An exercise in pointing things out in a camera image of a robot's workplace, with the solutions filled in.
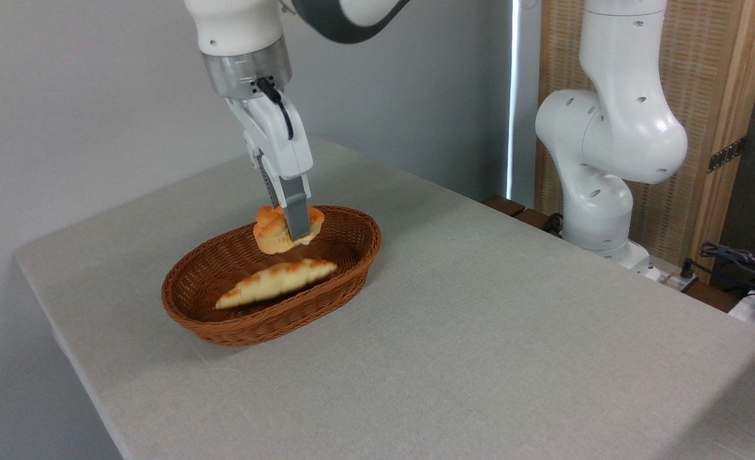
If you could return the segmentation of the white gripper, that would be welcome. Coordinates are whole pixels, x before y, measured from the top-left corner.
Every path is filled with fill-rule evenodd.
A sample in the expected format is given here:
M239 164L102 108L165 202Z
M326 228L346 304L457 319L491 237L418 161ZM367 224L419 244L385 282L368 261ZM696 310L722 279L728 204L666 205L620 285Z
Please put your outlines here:
M290 239L298 241L311 231L306 175L314 161L298 110L283 91L276 95L279 103L263 94L225 102L243 125L247 151L263 175L272 207L281 207Z

